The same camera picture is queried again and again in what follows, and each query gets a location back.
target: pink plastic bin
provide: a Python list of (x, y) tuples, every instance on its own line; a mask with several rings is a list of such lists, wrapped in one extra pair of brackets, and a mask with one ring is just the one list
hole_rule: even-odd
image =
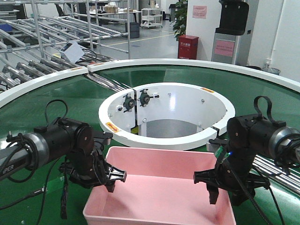
[(111, 147), (106, 160), (127, 171), (113, 193), (93, 188), (83, 214), (89, 225), (235, 225), (226, 191), (210, 205), (194, 171), (214, 168), (212, 153)]

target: potted plant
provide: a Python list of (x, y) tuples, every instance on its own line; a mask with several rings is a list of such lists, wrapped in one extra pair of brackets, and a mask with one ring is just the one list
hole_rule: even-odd
[(186, 34), (187, 27), (187, 14), (188, 14), (188, 0), (179, 0), (175, 4), (175, 24), (173, 25), (173, 30), (175, 31), (175, 37), (178, 41), (180, 35)]

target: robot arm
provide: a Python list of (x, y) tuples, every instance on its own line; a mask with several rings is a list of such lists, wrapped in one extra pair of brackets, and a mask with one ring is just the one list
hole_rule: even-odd
[[(260, 98), (268, 102), (268, 119), (262, 116), (258, 108)], [(258, 153), (274, 159), (275, 165), (283, 168), (287, 174), (288, 168), (299, 167), (296, 164), (300, 156), (300, 132), (286, 127), (283, 121), (273, 120), (272, 103), (268, 97), (256, 97), (254, 107), (257, 114), (234, 117), (228, 121), (229, 140), (210, 140), (210, 145), (218, 149), (215, 168), (194, 173), (194, 183), (202, 181), (207, 184), (211, 204), (217, 201), (218, 188), (232, 192), (233, 205), (240, 205), (248, 199), (233, 171), (252, 196), (255, 195), (255, 188), (268, 188), (268, 180), (250, 173)]]
[(16, 145), (0, 150), (0, 180), (22, 168), (34, 171), (65, 155), (72, 182), (84, 188), (105, 185), (113, 192), (116, 180), (125, 182), (126, 171), (113, 167), (102, 155), (103, 145), (109, 144), (112, 136), (65, 118), (57, 118), (47, 127), (36, 127), (33, 133), (8, 135), (7, 141)]

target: yellow floor line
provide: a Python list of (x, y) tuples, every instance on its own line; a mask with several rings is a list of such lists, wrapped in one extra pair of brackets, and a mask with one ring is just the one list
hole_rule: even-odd
[[(155, 39), (155, 38), (162, 38), (162, 37), (167, 37), (167, 36), (171, 36), (171, 35), (174, 35), (174, 34), (168, 34), (168, 35), (163, 35), (163, 36), (158, 36), (158, 37), (150, 37), (150, 38), (145, 38), (145, 39), (140, 39), (140, 40), (135, 40), (135, 41), (130, 41), (130, 42), (132, 43), (132, 42), (137, 42), (137, 41), (144, 41), (144, 40), (150, 40), (150, 39)], [(126, 44), (126, 43), (128, 43), (128, 42), (127, 41), (126, 42), (120, 42), (120, 43), (110, 44), (108, 46), (121, 45), (121, 44)]]
[(165, 30), (157, 30), (157, 29), (152, 29), (152, 30), (155, 30), (155, 31), (161, 31), (161, 32), (170, 33), (170, 34), (173, 34), (173, 33), (174, 33), (174, 32), (165, 31)]

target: pink sign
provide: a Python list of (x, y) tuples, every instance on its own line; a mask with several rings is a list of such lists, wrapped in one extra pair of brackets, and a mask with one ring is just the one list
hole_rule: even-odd
[(233, 56), (234, 42), (233, 41), (216, 41), (215, 54), (224, 56)]
[(193, 6), (193, 18), (206, 19), (207, 6)]

